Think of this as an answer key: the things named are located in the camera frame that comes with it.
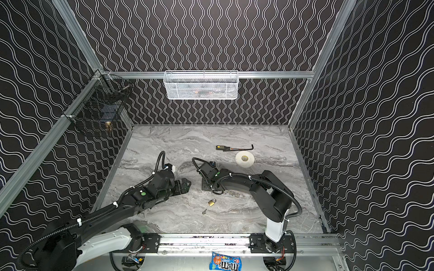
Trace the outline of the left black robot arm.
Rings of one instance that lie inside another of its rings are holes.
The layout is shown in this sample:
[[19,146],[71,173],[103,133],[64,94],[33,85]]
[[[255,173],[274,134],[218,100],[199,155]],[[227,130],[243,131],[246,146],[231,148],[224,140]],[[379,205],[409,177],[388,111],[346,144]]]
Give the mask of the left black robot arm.
[[85,244],[103,230],[189,192],[192,183],[177,180],[174,166],[165,163],[161,151],[150,177],[121,193],[113,203],[65,223],[52,222],[43,235],[27,245],[17,258],[26,271],[71,271],[85,256]]

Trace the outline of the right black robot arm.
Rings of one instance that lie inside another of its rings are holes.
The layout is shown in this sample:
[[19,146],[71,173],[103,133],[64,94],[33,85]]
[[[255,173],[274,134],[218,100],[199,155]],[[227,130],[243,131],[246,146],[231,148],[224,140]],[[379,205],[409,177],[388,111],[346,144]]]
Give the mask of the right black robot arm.
[[286,245],[288,220],[302,215],[303,210],[294,193],[271,171],[248,175],[229,169],[218,169],[213,161],[192,158],[192,163],[202,177],[206,191],[222,195],[226,191],[237,191],[253,197],[260,211],[266,216],[266,230],[259,241],[250,245],[251,252],[285,253],[287,248],[295,248],[292,237]]

